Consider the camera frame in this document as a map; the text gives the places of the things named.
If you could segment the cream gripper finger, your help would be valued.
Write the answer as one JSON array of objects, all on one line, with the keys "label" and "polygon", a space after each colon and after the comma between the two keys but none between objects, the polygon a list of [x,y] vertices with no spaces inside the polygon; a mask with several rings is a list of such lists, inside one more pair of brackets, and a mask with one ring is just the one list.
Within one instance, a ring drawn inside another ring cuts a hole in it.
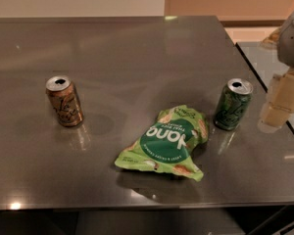
[{"label": "cream gripper finger", "polygon": [[276,49],[277,43],[279,40],[279,35],[280,35],[280,28],[278,27],[261,42],[261,46],[266,49]]},{"label": "cream gripper finger", "polygon": [[258,127],[264,133],[274,133],[294,114],[294,68],[285,74],[275,74],[268,88],[266,102],[260,112]]}]

